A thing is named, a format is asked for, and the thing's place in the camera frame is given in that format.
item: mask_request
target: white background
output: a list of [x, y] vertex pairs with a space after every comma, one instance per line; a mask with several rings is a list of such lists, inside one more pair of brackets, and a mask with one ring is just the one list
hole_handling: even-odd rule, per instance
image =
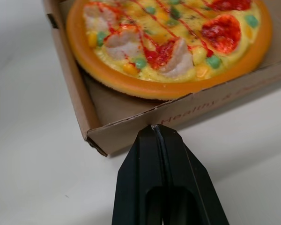
[[[231, 225], [281, 225], [281, 82], [179, 132]], [[125, 156], [82, 140], [41, 1], [0, 0], [0, 225], [110, 225]]]

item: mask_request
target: orange pizza crust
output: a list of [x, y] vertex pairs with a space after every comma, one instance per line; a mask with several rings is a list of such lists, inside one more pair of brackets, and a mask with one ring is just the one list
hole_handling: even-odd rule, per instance
[[261, 24], [255, 39], [245, 55], [228, 71], [197, 82], [161, 83], [144, 81], [118, 72], [101, 61], [89, 47], [83, 7], [89, 0], [76, 0], [67, 18], [67, 35], [79, 64], [96, 80], [128, 95], [147, 99], [170, 100], [211, 88], [254, 70], [263, 60], [272, 39], [272, 21], [262, 0], [254, 0], [261, 14]]

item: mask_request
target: cardboard box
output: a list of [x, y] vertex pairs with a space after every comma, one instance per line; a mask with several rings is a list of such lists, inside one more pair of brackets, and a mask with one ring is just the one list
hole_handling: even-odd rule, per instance
[[257, 70], [168, 102], [113, 91], [79, 68], [65, 32], [67, 13], [73, 2], [44, 0], [44, 6], [83, 138], [103, 155], [132, 144], [138, 131], [148, 124], [173, 127], [281, 79], [281, 0], [264, 0], [273, 19], [274, 37]]

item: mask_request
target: pizza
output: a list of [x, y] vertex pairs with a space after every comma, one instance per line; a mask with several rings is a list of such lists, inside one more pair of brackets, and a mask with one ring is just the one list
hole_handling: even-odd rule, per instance
[[67, 33], [98, 81], [170, 99], [253, 70], [269, 47], [271, 21], [260, 0], [76, 0]]

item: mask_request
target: green pea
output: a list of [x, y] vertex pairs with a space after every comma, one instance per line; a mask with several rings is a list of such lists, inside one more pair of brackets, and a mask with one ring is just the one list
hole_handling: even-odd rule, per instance
[[153, 34], [152, 31], [147, 30], [147, 29], [145, 29], [144, 32], [147, 33], [147, 34]]
[[166, 24], [168, 27], [175, 27], [176, 25], [179, 24], [179, 21], [171, 18], [166, 22]]
[[180, 3], [180, 0], [170, 0], [170, 4], [177, 5]]
[[221, 59], [219, 57], [217, 57], [216, 55], [213, 55], [209, 58], [206, 58], [206, 62], [213, 68], [213, 69], [217, 69], [218, 67], [220, 67], [221, 64]]
[[154, 7], [148, 6], [148, 7], [146, 7], [146, 12], [151, 15], [154, 15], [156, 12], [156, 9]]
[[174, 6], [170, 7], [170, 16], [175, 20], [181, 17], [180, 12]]
[[99, 33], [97, 33], [97, 45], [98, 46], [102, 46], [103, 45], [103, 41], [104, 38], [106, 38], [106, 33], [103, 31], [100, 31]]
[[211, 8], [208, 7], [208, 6], [202, 7], [202, 9], [205, 9], [205, 10], [207, 10], [207, 11], [211, 10]]
[[253, 28], [255, 28], [255, 27], [257, 27], [258, 26], [258, 20], [256, 19], [256, 17], [255, 16], [253, 16], [253, 15], [246, 15], [245, 16], [245, 20], [247, 21], [247, 23], [251, 26], [251, 27], [253, 27]]
[[147, 64], [147, 61], [143, 58], [137, 58], [134, 60], [134, 62], [137, 69], [143, 69]]

